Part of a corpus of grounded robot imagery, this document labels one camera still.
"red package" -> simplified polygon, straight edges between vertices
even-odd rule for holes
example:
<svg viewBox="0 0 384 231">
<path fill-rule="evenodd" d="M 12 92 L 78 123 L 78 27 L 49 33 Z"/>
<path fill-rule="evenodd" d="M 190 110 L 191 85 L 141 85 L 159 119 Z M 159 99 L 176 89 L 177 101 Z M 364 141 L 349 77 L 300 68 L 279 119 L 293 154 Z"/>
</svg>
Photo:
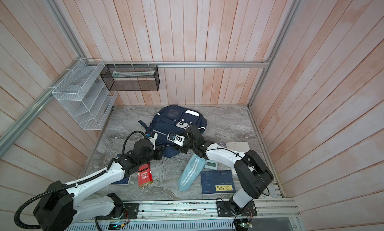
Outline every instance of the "red package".
<svg viewBox="0 0 384 231">
<path fill-rule="evenodd" d="M 151 168 L 149 164 L 144 164 L 139 167 L 139 171 L 137 172 L 137 179 L 139 180 L 139 187 L 144 188 L 145 186 L 153 183 Z"/>
</svg>

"white reflective patch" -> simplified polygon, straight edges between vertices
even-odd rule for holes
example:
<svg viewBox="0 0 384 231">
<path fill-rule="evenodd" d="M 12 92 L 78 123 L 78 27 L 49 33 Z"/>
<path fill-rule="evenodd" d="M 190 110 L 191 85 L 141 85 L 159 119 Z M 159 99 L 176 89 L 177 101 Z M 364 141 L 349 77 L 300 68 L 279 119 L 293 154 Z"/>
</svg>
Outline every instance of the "white reflective patch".
<svg viewBox="0 0 384 231">
<path fill-rule="evenodd" d="M 189 113 L 189 114 L 192 114 L 194 116 L 199 116 L 198 113 L 196 113 L 195 111 L 192 111 L 192 110 L 187 110 L 187 111 L 185 111 L 185 113 Z"/>
</svg>

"backpack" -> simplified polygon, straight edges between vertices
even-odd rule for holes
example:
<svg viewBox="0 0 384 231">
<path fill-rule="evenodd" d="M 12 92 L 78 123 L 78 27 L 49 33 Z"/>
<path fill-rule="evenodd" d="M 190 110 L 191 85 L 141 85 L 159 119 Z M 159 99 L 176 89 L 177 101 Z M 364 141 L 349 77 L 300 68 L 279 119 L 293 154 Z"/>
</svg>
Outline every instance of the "backpack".
<svg viewBox="0 0 384 231">
<path fill-rule="evenodd" d="M 156 146 L 166 146 L 163 156 L 167 158 L 179 153 L 177 150 L 178 145 L 167 140 L 169 133 L 182 133 L 185 128 L 192 125 L 197 126 L 200 133 L 203 133 L 207 127 L 207 120 L 201 113 L 177 105 L 169 105 L 162 108 L 155 117 L 153 117 L 148 127 L 141 120 L 139 123 L 146 129 L 146 133 L 157 133 Z"/>
</svg>

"gray marble surface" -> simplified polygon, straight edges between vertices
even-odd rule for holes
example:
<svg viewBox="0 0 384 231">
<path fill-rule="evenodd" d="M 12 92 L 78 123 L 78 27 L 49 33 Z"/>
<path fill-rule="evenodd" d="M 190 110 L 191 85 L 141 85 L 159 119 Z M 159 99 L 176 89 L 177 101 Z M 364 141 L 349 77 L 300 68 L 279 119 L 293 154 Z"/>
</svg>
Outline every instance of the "gray marble surface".
<svg viewBox="0 0 384 231">
<path fill-rule="evenodd" d="M 107 127 L 100 140 L 99 146 L 90 163 L 86 174 L 89 175 L 108 165 L 111 158 L 121 153 L 122 145 L 129 133 L 135 130 L 145 131 L 137 122 L 142 120 L 147 125 L 153 116 L 162 107 L 127 107 L 116 108 L 112 111 Z M 203 133 L 206 140 L 214 142 L 243 142 L 255 150 L 263 159 L 263 154 L 256 139 L 255 131 L 245 106 L 189 106 L 190 109 L 199 111 L 207 119 L 207 129 Z M 128 140 L 126 152 L 131 150 L 134 142 L 142 136 L 134 134 Z M 153 184 L 139 188 L 137 176 L 132 175 L 128 185 L 108 185 L 99 190 L 89 199 L 99 198 L 108 193 L 116 193 L 122 200 L 194 200 L 194 199 L 216 199 L 229 198 L 231 195 L 202 195 L 200 175 L 187 191 L 179 191 L 177 181 L 187 165 L 192 151 L 187 154 L 165 158 L 159 161 L 151 161 L 151 173 Z M 230 170 L 228 166 L 219 164 L 219 170 Z M 241 186 L 237 176 L 233 176 L 235 188 Z M 276 197 L 275 190 L 269 185 L 270 196 Z"/>
</svg>

